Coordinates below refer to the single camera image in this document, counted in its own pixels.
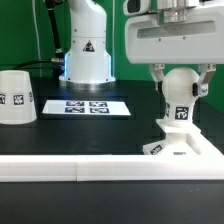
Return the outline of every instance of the marker sheet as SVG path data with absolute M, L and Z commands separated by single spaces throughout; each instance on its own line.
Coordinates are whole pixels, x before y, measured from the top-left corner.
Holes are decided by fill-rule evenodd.
M 47 100 L 44 114 L 120 115 L 130 116 L 124 102 Z

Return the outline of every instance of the black table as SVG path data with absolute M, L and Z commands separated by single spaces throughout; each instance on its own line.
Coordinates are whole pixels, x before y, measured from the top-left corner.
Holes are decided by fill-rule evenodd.
M 100 92 L 59 88 L 32 79 L 38 119 L 0 125 L 1 155 L 142 154 L 164 138 L 155 123 L 164 99 L 154 83 L 120 81 Z M 125 116 L 44 115 L 47 99 L 124 101 Z M 224 116 L 197 101 L 194 123 L 224 152 Z M 203 223 L 224 222 L 224 181 L 1 183 L 0 223 Z

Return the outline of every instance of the white object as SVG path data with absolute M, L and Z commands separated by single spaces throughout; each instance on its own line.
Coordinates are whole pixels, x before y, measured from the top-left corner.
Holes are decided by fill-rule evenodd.
M 106 13 L 92 0 L 69 0 L 71 49 L 65 56 L 61 85 L 97 89 L 115 81 L 106 51 Z
M 207 179 L 224 179 L 222 156 L 0 156 L 0 182 Z
M 223 64 L 224 3 L 188 9 L 182 23 L 160 26 L 157 18 L 148 14 L 127 21 L 126 54 L 131 63 Z
M 125 103 L 115 101 L 47 100 L 43 113 L 94 116 L 130 116 L 130 112 Z
M 192 122 L 195 101 L 193 84 L 199 75 L 190 68 L 171 70 L 163 79 L 162 91 L 166 99 L 165 119 L 171 122 Z
M 0 123 L 24 124 L 36 120 L 30 76 L 25 71 L 0 72 Z

